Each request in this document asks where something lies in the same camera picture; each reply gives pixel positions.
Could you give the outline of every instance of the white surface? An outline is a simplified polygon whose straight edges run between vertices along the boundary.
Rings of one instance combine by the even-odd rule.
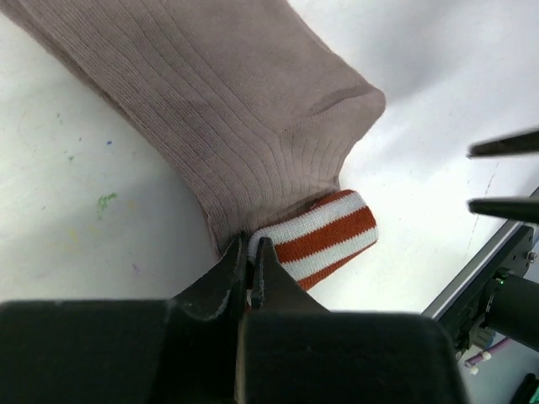
[[[312,294],[332,309],[422,311],[499,226],[465,201],[539,184],[539,159],[465,158],[473,141],[539,124],[539,3],[292,3],[388,99],[341,175],[380,241]],[[171,296],[212,262],[177,175],[0,17],[0,299]]]

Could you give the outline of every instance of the sock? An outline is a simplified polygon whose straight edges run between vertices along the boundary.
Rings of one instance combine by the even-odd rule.
[[[0,0],[195,193],[216,249],[339,191],[383,94],[286,0]]]
[[[262,237],[271,238],[280,264],[309,290],[374,244],[378,231],[359,194],[345,190],[320,200],[303,215],[256,231],[248,244],[252,263]]]

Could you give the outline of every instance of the orange and white striped fabric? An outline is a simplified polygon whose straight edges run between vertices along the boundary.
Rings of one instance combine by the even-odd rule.
[[[271,238],[280,264],[308,290],[374,244],[378,231],[360,195],[344,190],[303,215],[256,231],[248,244],[251,262],[262,237]]]

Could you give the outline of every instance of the red and white stripe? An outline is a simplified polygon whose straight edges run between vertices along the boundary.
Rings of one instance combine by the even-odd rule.
[[[344,190],[303,215],[256,231],[248,245],[252,262],[262,237],[271,238],[280,264],[308,290],[374,244],[378,232],[360,195]]]

